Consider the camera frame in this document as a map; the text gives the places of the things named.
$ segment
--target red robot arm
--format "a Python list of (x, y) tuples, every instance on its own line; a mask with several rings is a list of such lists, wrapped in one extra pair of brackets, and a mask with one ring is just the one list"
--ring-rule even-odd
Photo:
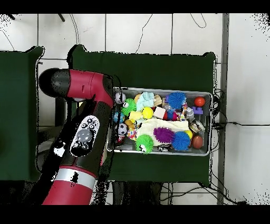
[[(50, 156), (61, 162), (43, 204), (89, 204), (113, 107), (112, 78), (96, 72), (48, 69), (38, 81), (48, 96), (89, 99), (80, 115), (66, 121), (51, 146)], [(42, 175), (51, 167), (46, 161)]]

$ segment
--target purple spiky ball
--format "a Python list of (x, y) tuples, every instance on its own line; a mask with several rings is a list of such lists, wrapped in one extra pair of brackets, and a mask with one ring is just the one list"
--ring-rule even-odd
[(175, 133), (165, 127), (159, 127), (154, 129), (154, 136), (160, 143), (171, 143)]

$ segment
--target red ball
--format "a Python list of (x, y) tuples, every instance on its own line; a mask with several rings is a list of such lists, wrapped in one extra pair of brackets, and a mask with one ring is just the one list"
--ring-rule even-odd
[(194, 104), (196, 107), (202, 107), (205, 104), (204, 97), (196, 97), (194, 100)]
[(203, 146), (203, 138), (199, 135), (195, 136), (193, 139), (192, 139), (192, 146), (193, 148), (196, 148), (196, 149), (200, 149), (202, 148)]

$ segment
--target orange ball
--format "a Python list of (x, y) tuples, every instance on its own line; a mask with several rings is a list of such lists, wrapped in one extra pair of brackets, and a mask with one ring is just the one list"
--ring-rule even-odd
[(202, 107), (205, 104), (204, 97), (196, 97), (194, 100), (194, 104), (196, 107)]

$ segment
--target green table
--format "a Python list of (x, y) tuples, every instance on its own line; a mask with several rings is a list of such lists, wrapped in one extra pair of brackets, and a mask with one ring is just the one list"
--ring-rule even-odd
[(0, 180), (35, 181), (36, 63), (42, 47), (0, 51)]
[[(204, 91), (213, 93), (215, 55), (124, 54), (86, 52), (75, 45), (69, 52), (70, 69), (95, 71), (114, 77), (114, 86)], [(112, 153), (101, 172), (108, 173)], [(115, 153), (110, 180), (154, 182), (201, 182), (209, 185), (209, 155), (179, 156)]]

